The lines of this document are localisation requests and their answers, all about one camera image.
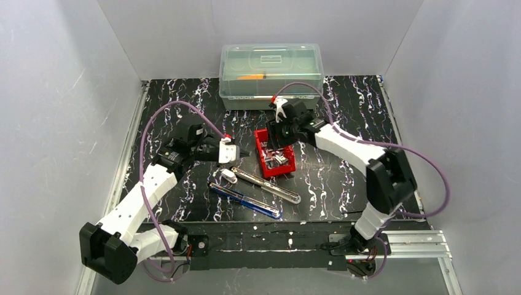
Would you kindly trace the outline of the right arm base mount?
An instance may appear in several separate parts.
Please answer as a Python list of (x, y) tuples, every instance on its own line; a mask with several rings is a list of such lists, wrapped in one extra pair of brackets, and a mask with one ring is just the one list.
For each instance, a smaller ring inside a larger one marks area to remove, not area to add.
[(319, 249), (329, 252), (333, 256), (365, 255), (372, 259), (377, 255), (392, 253), (387, 234), (379, 233), (377, 236), (364, 239), (358, 233), (330, 234), (327, 241), (320, 244)]

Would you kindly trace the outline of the blue stapler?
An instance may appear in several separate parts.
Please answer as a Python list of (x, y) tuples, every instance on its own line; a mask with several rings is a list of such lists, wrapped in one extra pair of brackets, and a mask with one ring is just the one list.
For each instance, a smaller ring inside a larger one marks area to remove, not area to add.
[(248, 197), (237, 191), (223, 187), (214, 182), (208, 183), (208, 187), (211, 191), (217, 193), (218, 195), (227, 197), (235, 202), (238, 202), (239, 204), (243, 205), (244, 207), (252, 209), (258, 213), (262, 213), (270, 218), (280, 219), (282, 216), (282, 213), (279, 209), (272, 207), (261, 201), (252, 199), (251, 197)]

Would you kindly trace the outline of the red plastic bin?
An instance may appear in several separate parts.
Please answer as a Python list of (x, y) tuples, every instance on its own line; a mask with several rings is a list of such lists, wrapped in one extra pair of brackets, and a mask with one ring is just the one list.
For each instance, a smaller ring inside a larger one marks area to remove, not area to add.
[(276, 177), (296, 171), (296, 160), (292, 146), (279, 149), (268, 148), (267, 129), (254, 131), (259, 165), (264, 178)]

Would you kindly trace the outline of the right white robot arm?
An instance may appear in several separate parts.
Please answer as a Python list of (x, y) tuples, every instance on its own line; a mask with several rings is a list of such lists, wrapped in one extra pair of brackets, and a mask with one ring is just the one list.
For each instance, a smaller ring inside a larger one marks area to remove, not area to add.
[(374, 238), (416, 191), (417, 183), (403, 149), (364, 144), (336, 123), (315, 116), (301, 100), (274, 98), (270, 107), (275, 110), (274, 119), (267, 122), (270, 147), (307, 143), (345, 160), (365, 177), (367, 205), (351, 229), (353, 240)]

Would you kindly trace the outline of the black silver stapler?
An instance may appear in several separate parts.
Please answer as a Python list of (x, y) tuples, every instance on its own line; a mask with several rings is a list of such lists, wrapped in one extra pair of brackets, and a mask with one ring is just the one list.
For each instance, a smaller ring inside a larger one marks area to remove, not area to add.
[(233, 172), (240, 179), (247, 181), (251, 184), (259, 186), (261, 189), (276, 195), (287, 202), (298, 205), (301, 202), (301, 196), (293, 191), (285, 189), (281, 186), (271, 183), (263, 178), (252, 175), (248, 172), (245, 172), (237, 167), (232, 167), (231, 172)]

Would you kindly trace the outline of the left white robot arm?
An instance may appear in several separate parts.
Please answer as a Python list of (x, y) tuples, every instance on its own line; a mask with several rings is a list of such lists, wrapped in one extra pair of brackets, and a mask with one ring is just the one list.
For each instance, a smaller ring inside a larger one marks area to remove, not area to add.
[(113, 283), (125, 282), (136, 266), (157, 253), (189, 253), (187, 228), (174, 221), (138, 232), (149, 210), (172, 190), (194, 162), (234, 163), (250, 151), (233, 139), (217, 139), (201, 123), (180, 123), (144, 171), (144, 179), (96, 224), (79, 232), (82, 263)]

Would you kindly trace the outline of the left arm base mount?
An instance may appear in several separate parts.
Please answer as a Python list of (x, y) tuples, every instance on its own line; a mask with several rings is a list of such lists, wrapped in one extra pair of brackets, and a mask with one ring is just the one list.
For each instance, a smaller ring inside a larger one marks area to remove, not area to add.
[(173, 256), (204, 257), (209, 253), (210, 240), (207, 235), (181, 234), (171, 250)]

